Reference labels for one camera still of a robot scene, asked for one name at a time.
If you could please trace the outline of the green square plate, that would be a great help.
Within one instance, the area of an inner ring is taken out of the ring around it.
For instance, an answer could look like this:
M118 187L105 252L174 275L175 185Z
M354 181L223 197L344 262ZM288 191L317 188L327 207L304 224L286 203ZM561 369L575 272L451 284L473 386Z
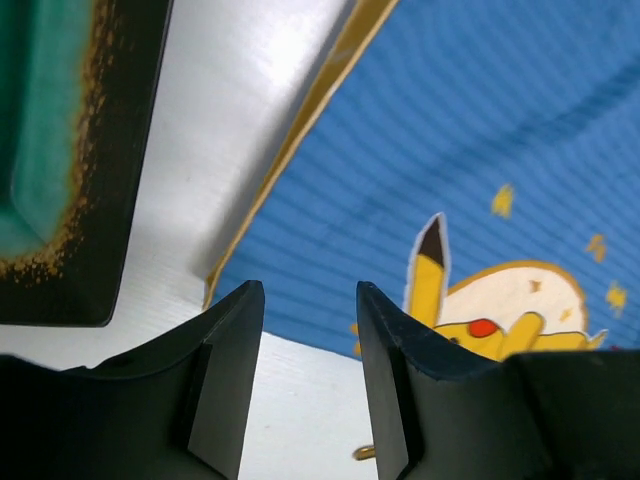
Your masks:
M1 5L1 321L114 311L172 5Z

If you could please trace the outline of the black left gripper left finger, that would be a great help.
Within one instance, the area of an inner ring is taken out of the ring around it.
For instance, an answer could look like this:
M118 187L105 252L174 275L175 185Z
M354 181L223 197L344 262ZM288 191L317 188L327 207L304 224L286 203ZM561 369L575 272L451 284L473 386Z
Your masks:
M264 318L258 281L94 368L1 359L5 479L234 479Z

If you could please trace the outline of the blue Pikachu cloth placemat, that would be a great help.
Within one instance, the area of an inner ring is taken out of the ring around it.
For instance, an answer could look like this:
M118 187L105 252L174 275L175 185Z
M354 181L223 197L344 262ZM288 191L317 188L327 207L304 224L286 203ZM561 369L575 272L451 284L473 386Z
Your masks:
M208 283L358 356L376 284L454 344L639 344L639 5L395 1L268 176Z

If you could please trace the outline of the gold fork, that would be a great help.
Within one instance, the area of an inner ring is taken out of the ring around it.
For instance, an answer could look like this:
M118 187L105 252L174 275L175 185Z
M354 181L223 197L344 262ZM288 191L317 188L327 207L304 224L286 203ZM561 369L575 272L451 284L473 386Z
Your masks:
M376 450L373 444L360 446L352 452L352 458L356 461L370 460L375 456Z

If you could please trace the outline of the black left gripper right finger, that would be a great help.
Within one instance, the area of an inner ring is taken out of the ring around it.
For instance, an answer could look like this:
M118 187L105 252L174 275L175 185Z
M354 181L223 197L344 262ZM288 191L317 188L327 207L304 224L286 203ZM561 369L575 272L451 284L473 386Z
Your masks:
M382 479L635 479L639 354L524 353L496 362L357 286Z

